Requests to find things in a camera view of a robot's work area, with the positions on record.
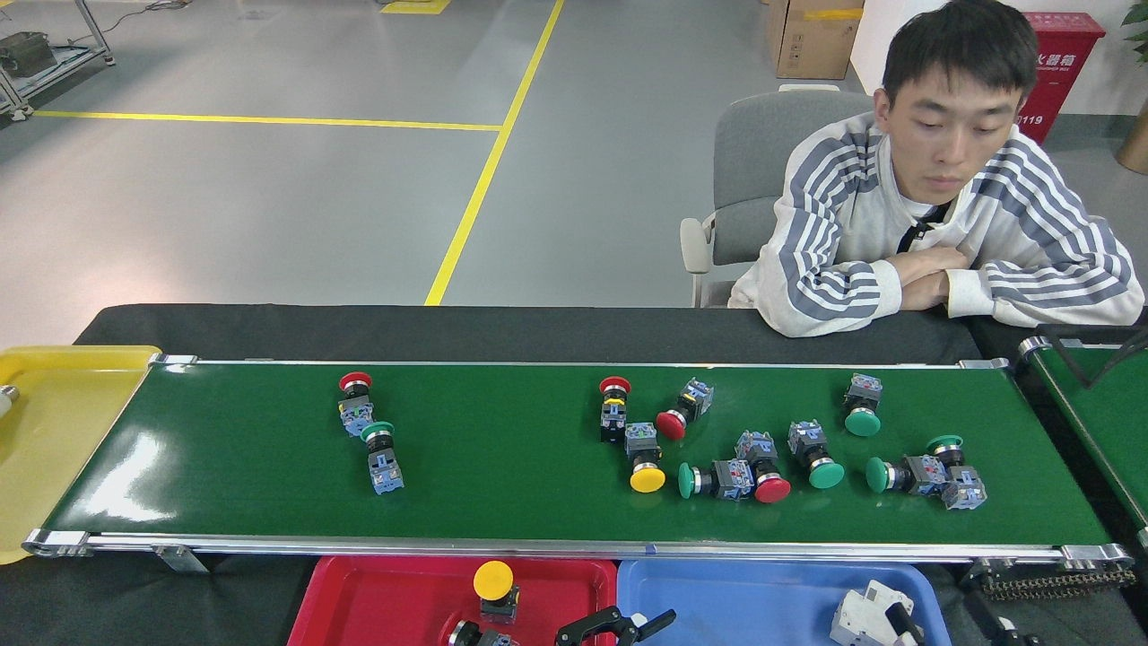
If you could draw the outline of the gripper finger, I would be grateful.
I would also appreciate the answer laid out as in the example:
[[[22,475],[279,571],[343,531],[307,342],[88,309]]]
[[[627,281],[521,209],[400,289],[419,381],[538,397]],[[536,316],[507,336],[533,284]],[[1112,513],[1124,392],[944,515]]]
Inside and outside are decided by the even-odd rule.
[[[565,624],[556,631],[554,645],[581,645],[603,633],[614,635],[615,645],[627,645],[627,618],[618,607],[607,607]]]
[[[647,638],[653,637],[653,635],[660,633],[665,628],[668,628],[675,622],[677,617],[676,612],[673,609],[665,610],[664,614],[647,617],[641,613],[635,613],[628,618],[629,626],[626,629],[626,643],[627,645],[636,645],[636,643],[647,641]]]
[[[891,645],[926,645],[923,630],[903,604],[890,604],[884,614],[894,633]]]
[[[1041,635],[1025,633],[1016,622],[1004,617],[979,589],[963,592],[963,605],[992,645],[1045,645]]]

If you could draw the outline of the person's left hand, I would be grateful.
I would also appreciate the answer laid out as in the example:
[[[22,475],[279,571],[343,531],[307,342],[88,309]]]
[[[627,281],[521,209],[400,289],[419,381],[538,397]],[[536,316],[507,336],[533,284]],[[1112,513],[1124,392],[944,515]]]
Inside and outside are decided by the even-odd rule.
[[[951,298],[951,277],[947,271],[922,275],[901,289],[901,311],[924,311],[944,306]]]

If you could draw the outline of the person's right hand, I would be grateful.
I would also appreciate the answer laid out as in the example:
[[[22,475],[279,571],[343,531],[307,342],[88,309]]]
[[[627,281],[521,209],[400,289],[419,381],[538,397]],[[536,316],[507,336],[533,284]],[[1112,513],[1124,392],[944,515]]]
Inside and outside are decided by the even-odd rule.
[[[899,277],[902,287],[910,286],[926,275],[947,270],[969,268],[971,258],[955,247],[930,247],[914,252],[897,252],[886,258]]]

